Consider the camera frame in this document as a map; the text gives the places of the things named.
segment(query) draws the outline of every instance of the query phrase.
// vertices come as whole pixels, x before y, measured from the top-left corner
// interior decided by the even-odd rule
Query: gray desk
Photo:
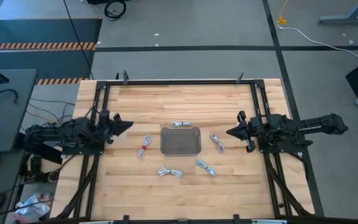
[[[15,89],[19,93],[17,103],[14,94],[0,94],[0,192],[16,185],[25,150],[16,149],[15,143],[36,79],[36,70],[1,70],[10,83],[0,84],[0,90]],[[13,190],[6,193],[7,200],[0,212],[10,208]],[[5,215],[0,216],[4,223]]]

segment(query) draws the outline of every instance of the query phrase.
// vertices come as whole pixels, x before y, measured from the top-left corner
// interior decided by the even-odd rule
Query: black metal frame
[[[224,80],[224,79],[223,80],[130,80],[130,82],[128,82],[127,78],[125,78],[125,80],[98,81],[97,85],[96,85],[96,92],[95,92],[95,96],[94,96],[94,100],[93,100],[93,106],[95,108],[98,108],[100,93],[101,93],[101,90],[104,89],[105,91],[104,91],[102,109],[106,109],[108,106],[108,97],[110,94],[110,87],[114,86],[114,85],[224,85],[224,84],[250,85],[251,92],[252,92],[252,98],[253,98],[253,104],[254,104],[255,112],[256,112],[257,116],[266,117],[268,114],[270,114],[270,107],[268,105],[267,95],[266,95],[266,90],[265,90],[265,85],[264,85],[263,80],[239,80],[239,81],[234,80],[234,79],[229,79],[229,80]],[[263,100],[263,109],[265,111],[265,114],[261,114],[261,109],[259,106],[258,95],[257,95],[257,88],[259,88],[260,92],[261,92],[261,96],[262,96],[262,100]],[[96,111],[97,110],[92,111],[92,115],[90,118],[92,121],[95,121],[96,113],[97,113]],[[276,168],[277,168],[277,172],[278,172],[278,178],[281,180],[281,184],[285,185],[285,177],[284,177],[283,167],[281,164],[280,155],[275,154],[274,157],[275,157]],[[270,157],[268,154],[264,154],[264,159],[265,159],[266,169],[267,170],[273,169],[271,160],[270,160]],[[80,172],[79,185],[81,185],[83,183],[83,180],[87,174],[88,160],[89,160],[89,156],[85,155],[83,157],[83,164],[82,164],[82,169]],[[93,158],[93,164],[95,163],[96,167],[98,167],[99,160],[100,160],[100,156],[95,155]],[[271,194],[271,199],[272,199],[272,204],[273,204],[273,210],[274,210],[275,217],[277,218],[280,216],[280,209],[279,209],[279,204],[278,204],[278,199],[277,199],[277,194],[276,194],[274,178],[270,174],[271,174],[271,172],[267,172],[268,184],[269,184],[270,194]],[[88,201],[87,201],[86,214],[85,214],[85,218],[88,218],[88,219],[90,219],[91,214],[92,214],[96,178],[97,178],[97,175],[95,175],[94,178],[92,179],[92,181],[90,182],[89,197],[88,197]],[[288,196],[283,192],[283,205],[286,210],[286,215],[292,215],[291,205],[290,205],[287,197]],[[82,204],[81,202],[82,201],[79,200],[75,206],[75,210],[73,213],[74,218],[80,217],[80,207]],[[247,220],[239,219],[238,215],[234,215],[233,217],[234,217],[233,220],[235,223],[250,222],[249,219],[247,219]],[[192,222],[197,222],[197,223],[213,223],[213,222],[233,223],[233,220],[192,220]],[[148,221],[142,220],[142,221],[135,221],[135,222],[157,223],[157,222],[166,222],[166,221],[167,220],[148,220]],[[121,222],[127,223],[128,216],[125,216],[125,218]]]

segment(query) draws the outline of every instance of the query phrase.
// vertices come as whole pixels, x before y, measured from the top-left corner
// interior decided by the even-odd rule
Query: cable with red tie
[[[147,134],[145,137],[144,137],[144,140],[143,140],[143,145],[141,146],[141,148],[139,149],[139,151],[137,152],[137,157],[138,158],[143,158],[144,156],[144,150],[147,148],[147,146],[149,146],[149,143],[151,142],[151,135],[150,134]]]

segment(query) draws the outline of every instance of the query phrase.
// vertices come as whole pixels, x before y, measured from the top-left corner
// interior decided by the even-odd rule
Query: desk
[[[16,149],[15,143],[19,129],[24,119],[25,111],[35,85],[36,70],[0,70],[10,79],[7,84],[0,84],[0,90],[15,89],[18,94],[17,103],[13,103],[14,94],[11,92],[0,95],[0,192],[16,185],[18,173],[25,150]],[[13,191],[7,193],[6,201],[0,212],[10,207]],[[4,223],[5,215],[0,216]]]
[[[81,82],[74,118],[84,116],[92,107],[96,83]],[[240,218],[273,218],[263,155],[258,150],[247,153],[245,142],[225,133],[237,125],[240,110],[246,112],[247,119],[255,116],[251,86],[140,83],[110,88],[107,108],[111,115],[120,113],[123,120],[134,121],[134,125],[112,145],[106,145],[100,156],[92,220],[122,220],[123,215],[129,215],[130,220],[232,219],[233,214]],[[271,113],[289,115],[281,81],[266,79],[264,83]],[[160,131],[171,121],[193,121],[193,126],[200,128],[202,150],[198,156],[161,154]],[[223,154],[217,152],[210,133],[217,134],[225,146]],[[136,153],[146,134],[151,134],[153,140],[144,158],[139,159]],[[213,167],[217,176],[210,177],[195,166],[196,159]],[[76,156],[61,171],[51,217],[58,215],[75,193],[82,160],[83,156]],[[313,213],[302,163],[287,154],[281,155],[281,161],[288,188]],[[181,170],[183,177],[157,177],[161,166]],[[83,198],[81,216],[87,192]]]

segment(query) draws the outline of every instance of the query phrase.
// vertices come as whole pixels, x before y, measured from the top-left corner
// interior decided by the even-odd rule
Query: gray floor
[[[67,0],[73,17],[102,17],[103,6]],[[358,26],[321,26],[318,17],[345,14],[356,0],[290,1],[288,26],[332,45],[358,45]],[[283,1],[269,0],[274,20]],[[62,1],[4,0],[0,18],[66,17]],[[312,45],[297,32],[278,30],[281,45]],[[99,47],[170,45],[272,45],[259,0],[132,0],[124,17],[103,21]],[[343,136],[314,134],[310,155],[327,217],[358,218],[358,107],[345,76],[358,59],[345,52],[283,52],[301,118],[330,112],[349,126]],[[96,53],[96,79],[127,70],[131,78],[281,78],[274,52],[187,51]],[[77,85],[36,86],[33,97],[75,101]],[[64,105],[37,103],[57,116]],[[48,116],[47,113],[32,112]],[[43,123],[31,115],[23,127]]]

